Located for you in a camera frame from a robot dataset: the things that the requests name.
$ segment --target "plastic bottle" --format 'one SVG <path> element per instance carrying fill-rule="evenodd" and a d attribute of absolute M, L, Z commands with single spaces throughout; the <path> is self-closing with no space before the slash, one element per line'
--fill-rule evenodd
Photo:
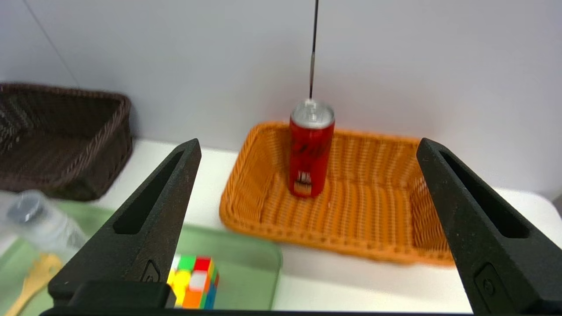
<path fill-rule="evenodd" d="M 15 197 L 0 220 L 40 252 L 56 254 L 68 262 L 84 246 L 86 235 L 78 224 L 55 207 L 41 191 L 29 190 Z"/>

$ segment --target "metal rod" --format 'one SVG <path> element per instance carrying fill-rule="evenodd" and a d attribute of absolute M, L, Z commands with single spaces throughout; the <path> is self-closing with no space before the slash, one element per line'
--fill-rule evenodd
<path fill-rule="evenodd" d="M 312 31 L 312 54 L 310 56 L 310 90 L 309 98 L 312 99 L 312 86 L 314 84 L 314 58 L 316 55 L 316 25 L 318 23 L 318 1 L 314 6 L 314 30 Z"/>

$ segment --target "green tray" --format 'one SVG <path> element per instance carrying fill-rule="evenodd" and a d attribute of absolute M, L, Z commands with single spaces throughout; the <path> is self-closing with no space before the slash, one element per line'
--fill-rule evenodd
<path fill-rule="evenodd" d="M 59 207 L 91 236 L 112 212 L 96 206 L 62 202 Z M 279 247 L 268 241 L 229 232 L 185 225 L 177 254 L 210 256 L 220 273 L 215 309 L 269 310 L 282 265 Z M 21 292 L 21 286 L 37 250 L 17 240 L 0 257 L 0 315 L 4 315 Z M 20 316 L 37 316 L 53 306 L 47 289 L 38 293 Z"/>

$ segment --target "wicker basket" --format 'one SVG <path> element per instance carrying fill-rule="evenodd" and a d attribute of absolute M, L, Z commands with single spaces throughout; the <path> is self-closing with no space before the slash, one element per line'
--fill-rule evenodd
<path fill-rule="evenodd" d="M 336 130 L 317 198 L 289 193 L 289 142 L 284 123 L 250 131 L 221 199 L 227 227 L 373 260 L 454 265 L 416 160 L 418 139 Z"/>
<path fill-rule="evenodd" d="M 130 107 L 120 94 L 0 84 L 0 189 L 101 197 L 132 151 Z"/>

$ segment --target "red can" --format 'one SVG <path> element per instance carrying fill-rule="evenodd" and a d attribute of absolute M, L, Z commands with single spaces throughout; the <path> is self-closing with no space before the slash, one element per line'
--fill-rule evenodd
<path fill-rule="evenodd" d="M 334 135 L 334 110 L 308 99 L 291 113 L 289 190 L 300 197 L 315 197 L 324 189 Z"/>

